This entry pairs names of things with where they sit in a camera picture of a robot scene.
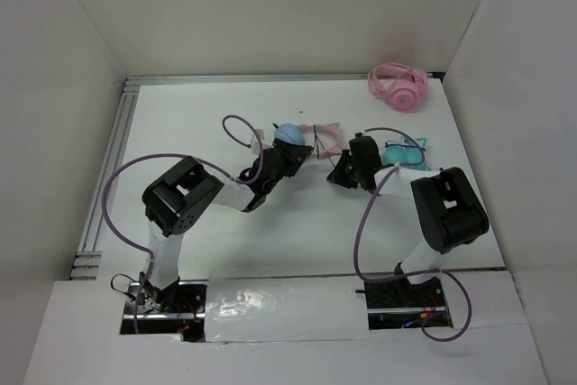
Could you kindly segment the blue pink cat-ear headphones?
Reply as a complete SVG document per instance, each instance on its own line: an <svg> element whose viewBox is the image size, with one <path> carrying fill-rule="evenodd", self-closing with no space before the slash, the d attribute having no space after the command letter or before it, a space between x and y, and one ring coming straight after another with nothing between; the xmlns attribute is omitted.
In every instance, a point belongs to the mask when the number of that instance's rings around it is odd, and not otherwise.
<svg viewBox="0 0 577 385"><path fill-rule="evenodd" d="M297 145L306 145L306 134L314 138L313 148L318 160L330 159L340 155L343 151L343 138L339 123L330 124L274 124L274 138L283 142ZM334 142L332 147L325 147L320 139L321 135L328 136Z"/></svg>

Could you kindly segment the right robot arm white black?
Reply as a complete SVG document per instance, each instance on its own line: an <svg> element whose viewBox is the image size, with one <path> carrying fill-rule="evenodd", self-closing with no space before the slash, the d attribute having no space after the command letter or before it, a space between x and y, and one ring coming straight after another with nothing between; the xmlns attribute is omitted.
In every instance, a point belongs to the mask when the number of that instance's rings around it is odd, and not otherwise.
<svg viewBox="0 0 577 385"><path fill-rule="evenodd" d="M391 289L404 306L415 305L424 296L427 283L443 266L446 254L473 243L490 229L487 213L462 169L428 168L424 138L413 139L405 134L400 141L387 142L380 151L369 135L357 133L326 180L371 194L353 244L353 267L358 275L362 275L362 230L377 197L385 193L414 204L421 230L417 246L398 263L392 278L362 276L367 284Z"/></svg>

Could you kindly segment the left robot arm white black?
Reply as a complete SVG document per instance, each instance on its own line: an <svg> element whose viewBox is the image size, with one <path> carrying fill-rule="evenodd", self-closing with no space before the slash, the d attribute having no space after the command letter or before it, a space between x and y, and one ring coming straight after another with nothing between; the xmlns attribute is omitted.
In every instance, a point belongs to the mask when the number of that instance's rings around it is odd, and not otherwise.
<svg viewBox="0 0 577 385"><path fill-rule="evenodd" d="M282 179L298 173L312 153L309 145L276 139L237 181L225 183L187 156L152 182L142 195L153 255L140 276L147 303L159 312L177 304L184 234L211 204L242 213L256 210Z"/></svg>

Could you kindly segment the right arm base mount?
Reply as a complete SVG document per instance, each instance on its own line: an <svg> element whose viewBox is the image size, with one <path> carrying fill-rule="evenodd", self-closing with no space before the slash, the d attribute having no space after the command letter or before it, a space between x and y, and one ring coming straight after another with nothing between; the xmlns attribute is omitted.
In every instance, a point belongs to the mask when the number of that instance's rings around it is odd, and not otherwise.
<svg viewBox="0 0 577 385"><path fill-rule="evenodd" d="M407 281L386 285L364 282L355 293L367 307L368 327L371 331L451 327L452 320L440 279L433 277L423 284L412 286Z"/></svg>

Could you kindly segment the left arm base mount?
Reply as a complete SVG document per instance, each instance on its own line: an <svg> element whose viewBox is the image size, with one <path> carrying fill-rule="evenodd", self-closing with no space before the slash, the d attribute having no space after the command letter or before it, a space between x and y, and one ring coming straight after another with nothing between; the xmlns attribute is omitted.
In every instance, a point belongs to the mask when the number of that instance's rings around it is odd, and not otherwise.
<svg viewBox="0 0 577 385"><path fill-rule="evenodd" d="M110 287L124 296L121 335L176 335L187 343L206 340L206 281L181 281L176 297L165 307L155 304L144 291L135 303L139 284L127 274L115 274Z"/></svg>

